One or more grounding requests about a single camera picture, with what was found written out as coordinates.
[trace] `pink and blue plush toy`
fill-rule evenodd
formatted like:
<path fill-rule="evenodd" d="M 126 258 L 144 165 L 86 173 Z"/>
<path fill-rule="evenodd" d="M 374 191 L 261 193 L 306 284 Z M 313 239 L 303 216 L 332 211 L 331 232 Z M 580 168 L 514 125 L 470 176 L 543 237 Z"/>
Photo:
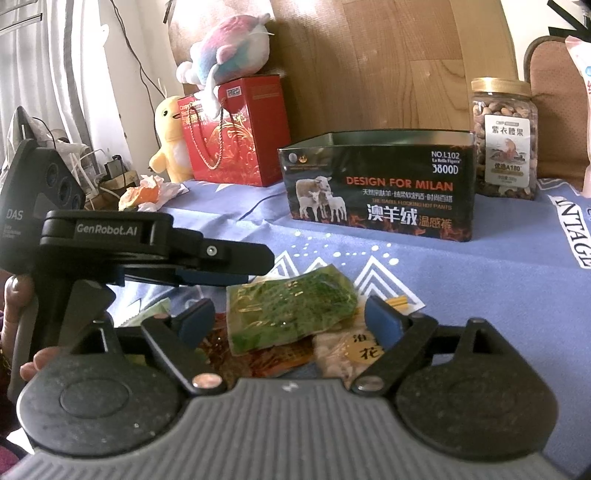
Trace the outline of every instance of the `pink and blue plush toy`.
<path fill-rule="evenodd" d="M 234 15 L 214 27 L 189 51 L 192 61 L 177 68 L 177 79 L 203 90 L 199 96 L 203 111 L 217 118 L 221 106 L 214 88 L 230 80 L 253 75 L 269 59 L 269 35 L 265 24 L 269 14 L 260 17 Z"/>

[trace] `black circular base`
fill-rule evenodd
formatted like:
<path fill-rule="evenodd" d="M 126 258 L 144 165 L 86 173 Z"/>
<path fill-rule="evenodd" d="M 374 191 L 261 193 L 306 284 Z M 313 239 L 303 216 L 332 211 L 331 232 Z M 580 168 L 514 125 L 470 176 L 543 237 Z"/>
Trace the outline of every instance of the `black circular base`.
<path fill-rule="evenodd" d="M 23 390 L 17 404 L 33 442 L 78 457 L 119 455 L 152 440 L 175 418 L 175 384 L 120 355 L 57 358 Z"/>
<path fill-rule="evenodd" d="M 395 401 L 409 429 L 431 447 L 487 462 L 538 452 L 558 412 L 535 374 L 495 355 L 419 370 L 402 382 Z"/>

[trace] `pink package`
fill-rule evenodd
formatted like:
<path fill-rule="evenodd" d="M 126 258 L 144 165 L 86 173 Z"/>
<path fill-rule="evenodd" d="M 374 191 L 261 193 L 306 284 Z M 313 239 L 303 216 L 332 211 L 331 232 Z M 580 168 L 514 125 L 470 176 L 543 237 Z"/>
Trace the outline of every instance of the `pink package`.
<path fill-rule="evenodd" d="M 587 155 L 590 165 L 585 170 L 582 194 L 585 198 L 591 198 L 591 43 L 575 37 L 568 37 L 564 43 L 587 87 Z"/>

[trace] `red box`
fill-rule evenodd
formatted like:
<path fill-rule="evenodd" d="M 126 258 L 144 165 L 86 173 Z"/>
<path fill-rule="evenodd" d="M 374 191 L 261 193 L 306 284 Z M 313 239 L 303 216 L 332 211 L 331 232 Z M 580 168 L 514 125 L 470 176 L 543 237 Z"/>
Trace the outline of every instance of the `red box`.
<path fill-rule="evenodd" d="M 277 149 L 290 132 L 279 75 L 253 75 L 220 85 L 220 117 L 209 119 L 193 95 L 178 101 L 196 180 L 266 187 L 281 180 Z"/>

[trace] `black tin box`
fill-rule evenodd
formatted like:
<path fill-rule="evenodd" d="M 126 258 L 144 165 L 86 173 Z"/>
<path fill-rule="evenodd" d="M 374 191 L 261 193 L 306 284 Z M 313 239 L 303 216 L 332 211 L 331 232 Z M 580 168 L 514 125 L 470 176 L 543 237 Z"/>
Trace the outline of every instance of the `black tin box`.
<path fill-rule="evenodd" d="M 475 134 L 335 132 L 279 149 L 294 219 L 466 242 Z"/>

